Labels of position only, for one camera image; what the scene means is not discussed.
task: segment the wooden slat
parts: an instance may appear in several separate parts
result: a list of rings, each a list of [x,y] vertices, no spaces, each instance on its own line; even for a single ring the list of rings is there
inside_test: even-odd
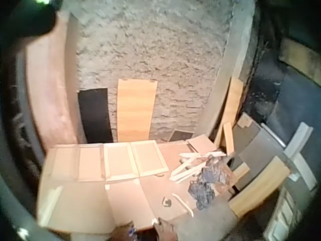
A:
[[[288,38],[281,42],[279,60],[305,74],[321,86],[321,55]]]
[[[148,140],[156,88],[154,80],[118,80],[118,142]]]
[[[169,170],[156,141],[132,142],[130,144],[141,177]]]
[[[102,145],[88,144],[79,147],[78,181],[102,181],[104,176]]]
[[[275,156],[268,166],[229,205],[236,216],[242,217],[259,206],[289,176],[290,170]]]
[[[220,147],[222,141],[223,124],[231,122],[231,124],[234,125],[237,110],[240,105],[242,92],[243,82],[239,79],[231,78],[230,88],[227,95],[223,116],[214,140],[214,145],[216,149]]]
[[[73,71],[65,69],[69,14],[59,13],[53,30],[26,48],[26,81],[35,124],[47,151],[56,144],[84,143]]]
[[[139,177],[130,143],[105,144],[104,163],[107,182]]]
[[[232,133],[232,124],[227,122],[223,125],[224,138],[226,143],[226,154],[231,155],[234,152],[234,140]]]
[[[155,218],[139,182],[111,184],[106,190],[116,226],[133,221],[135,228],[152,226]]]

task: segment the wooden frame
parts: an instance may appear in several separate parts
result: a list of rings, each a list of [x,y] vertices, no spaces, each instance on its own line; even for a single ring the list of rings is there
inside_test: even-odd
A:
[[[154,149],[155,149],[155,152],[156,152],[156,155],[158,156],[158,160],[160,161],[162,167],[160,168],[156,168],[154,170],[149,170],[149,171],[144,171],[143,170],[143,163],[142,163],[142,160],[139,156],[139,153],[136,149],[136,147],[138,145],[145,145],[145,144],[152,144]],[[138,168],[138,171],[139,171],[139,176],[140,177],[144,177],[144,176],[149,176],[149,175],[155,175],[155,174],[158,174],[158,173],[162,173],[162,172],[167,172],[169,170],[158,146],[157,146],[157,143],[155,140],[152,140],[152,141],[141,141],[141,142],[131,142],[130,143],[131,145],[131,148],[132,148],[132,152],[133,152],[133,155],[134,155],[134,158],[135,158],[135,161],[136,161],[136,164],[137,164],[137,168]]]
[[[116,161],[116,162],[122,162],[123,160],[110,160],[108,158],[108,148],[112,147],[126,147],[127,153],[129,157],[129,162],[132,168],[132,173],[130,174],[122,174],[122,175],[113,175],[110,170],[110,162]],[[131,179],[131,178],[138,178],[139,172],[136,166],[135,158],[130,146],[129,142],[124,143],[109,143],[104,144],[104,166],[105,166],[105,177],[106,181],[118,181],[118,180],[125,180],[125,179]]]

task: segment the black surface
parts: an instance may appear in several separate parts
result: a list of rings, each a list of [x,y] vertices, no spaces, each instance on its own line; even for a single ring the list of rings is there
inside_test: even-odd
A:
[[[107,88],[80,91],[78,101],[87,142],[112,143]]]

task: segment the wooden plank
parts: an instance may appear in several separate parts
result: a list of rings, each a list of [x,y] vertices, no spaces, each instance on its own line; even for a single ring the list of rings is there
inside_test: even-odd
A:
[[[217,149],[206,135],[188,139],[187,142],[202,156]]]
[[[232,133],[232,124],[230,122],[226,122],[223,124],[223,130],[224,130],[224,138],[226,142],[226,154],[231,155],[234,150],[234,139],[233,139],[233,133]]]
[[[230,88],[227,95],[223,116],[214,140],[214,145],[216,149],[220,147],[222,141],[223,125],[227,122],[231,122],[231,124],[234,125],[236,114],[240,105],[242,92],[243,82],[239,79],[231,78]]]
[[[240,180],[246,173],[250,171],[250,168],[248,165],[246,165],[245,162],[243,162],[238,168],[236,168],[233,173],[237,180]]]
[[[194,132],[174,130],[169,138],[169,142],[185,141],[193,136]]]
[[[289,176],[290,170],[275,156],[268,166],[229,205],[236,216],[242,217],[259,206]]]
[[[167,172],[169,168],[155,140],[130,143],[140,177]]]
[[[108,112],[108,89],[78,93],[81,120],[88,143],[113,143]]]
[[[297,153],[299,153],[313,131],[312,127],[309,127],[306,123],[301,122],[293,135],[291,141],[284,150],[284,154],[292,159]]]
[[[104,178],[102,144],[79,145],[78,181],[102,181]]]
[[[213,82],[212,91],[194,130],[194,136],[211,134],[218,123],[230,77],[240,77],[249,44],[254,9],[254,1],[239,1],[235,5],[221,68]]]
[[[148,140],[156,88],[154,80],[118,80],[118,142]]]
[[[130,221],[134,222],[137,229],[152,226],[151,222],[155,216],[139,182],[111,184],[106,193],[117,226]]]
[[[76,79],[66,79],[66,71],[69,71],[65,69],[68,25],[69,14],[58,13],[53,30],[26,48],[29,101],[46,151],[56,144],[85,142],[80,127],[78,100],[70,96],[76,94],[76,84],[70,83]]]
[[[77,145],[55,146],[52,177],[57,180],[71,181],[78,177]]]
[[[130,143],[105,144],[104,164],[106,182],[139,177]]]
[[[321,86],[321,55],[288,38],[283,38],[279,60],[297,69]]]

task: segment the beige board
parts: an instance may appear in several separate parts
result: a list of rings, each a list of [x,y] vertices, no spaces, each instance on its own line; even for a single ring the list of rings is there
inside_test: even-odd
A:
[[[187,142],[202,156],[217,149],[206,135],[188,139]]]
[[[130,143],[104,144],[106,182],[139,177]]]
[[[79,145],[78,181],[104,180],[102,144]]]
[[[52,177],[57,180],[76,180],[78,178],[77,145],[55,146]]]
[[[242,217],[258,207],[289,176],[290,170],[275,156],[265,169],[229,205],[236,216]]]
[[[118,142],[148,140],[156,88],[157,81],[154,80],[118,80]]]
[[[184,142],[159,144],[160,152],[162,153],[170,171],[177,168],[180,163],[180,153],[190,153],[191,149]],[[163,176],[146,176],[140,178],[140,184],[144,190],[148,203],[156,217],[161,217],[165,220],[174,219],[180,215],[187,213],[186,209],[178,202],[172,201],[170,208],[162,205],[163,198],[173,199],[172,194],[177,194],[191,209],[196,208],[195,200],[188,193],[190,180],[195,178],[190,177],[189,180],[177,184],[171,181],[171,173],[165,172]]]
[[[169,170],[156,141],[132,142],[130,144],[141,177]]]
[[[234,125],[236,114],[242,97],[242,92],[243,82],[237,78],[231,78],[223,116],[214,139],[214,145],[216,149],[220,147],[220,144],[222,142],[223,125],[227,122],[231,122],[231,124]]]
[[[106,190],[117,226],[130,221],[134,222],[137,229],[152,226],[152,220],[155,216],[139,181],[137,181],[131,180],[110,184],[109,189]]]
[[[76,96],[76,84],[70,83],[76,79],[66,79],[66,71],[69,71],[65,69],[66,41],[70,37],[67,33],[71,32],[68,28],[69,14],[58,13],[53,30],[26,47],[28,96],[46,151],[56,144],[85,142],[78,100],[69,96]]]

